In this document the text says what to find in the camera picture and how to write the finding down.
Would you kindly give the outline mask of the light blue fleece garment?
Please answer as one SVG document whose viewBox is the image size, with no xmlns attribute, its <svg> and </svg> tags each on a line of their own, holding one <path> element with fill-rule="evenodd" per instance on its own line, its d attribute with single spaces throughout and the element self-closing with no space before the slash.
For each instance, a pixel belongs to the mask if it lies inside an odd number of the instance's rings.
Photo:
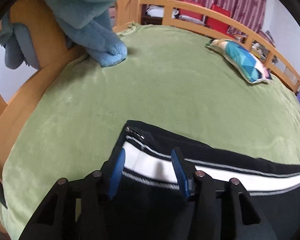
<svg viewBox="0 0 300 240">
<path fill-rule="evenodd" d="M 62 31 L 71 42 L 83 46 L 101 67 L 112 67 L 127 57 L 126 45 L 113 32 L 109 8 L 117 0 L 44 0 Z M 18 68 L 26 63 L 39 69 L 38 57 L 28 27 L 2 18 L 0 45 L 5 48 L 5 66 Z"/>
</svg>

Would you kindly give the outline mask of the green bed blanket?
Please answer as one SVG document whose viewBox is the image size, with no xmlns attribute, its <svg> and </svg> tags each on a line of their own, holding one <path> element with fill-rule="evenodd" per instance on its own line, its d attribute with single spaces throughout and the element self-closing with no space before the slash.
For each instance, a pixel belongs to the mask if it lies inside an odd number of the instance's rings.
<svg viewBox="0 0 300 240">
<path fill-rule="evenodd" d="M 86 176 L 109 158 L 127 120 L 254 158 L 300 164 L 300 105 L 277 77 L 248 84 L 208 39 L 136 25 L 121 39 L 129 55 L 115 67 L 91 58 L 67 65 L 46 90 L 2 172 L 0 220 L 18 239 L 60 177 Z"/>
</svg>

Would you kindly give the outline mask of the colourful geometric cushion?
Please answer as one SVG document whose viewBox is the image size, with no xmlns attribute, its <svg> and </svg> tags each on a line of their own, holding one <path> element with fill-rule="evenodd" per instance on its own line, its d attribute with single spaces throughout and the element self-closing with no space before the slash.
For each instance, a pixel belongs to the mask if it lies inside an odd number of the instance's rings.
<svg viewBox="0 0 300 240">
<path fill-rule="evenodd" d="M 227 39 L 211 39 L 206 47 L 221 54 L 241 74 L 249 84 L 270 83 L 269 70 L 237 42 Z"/>
</svg>

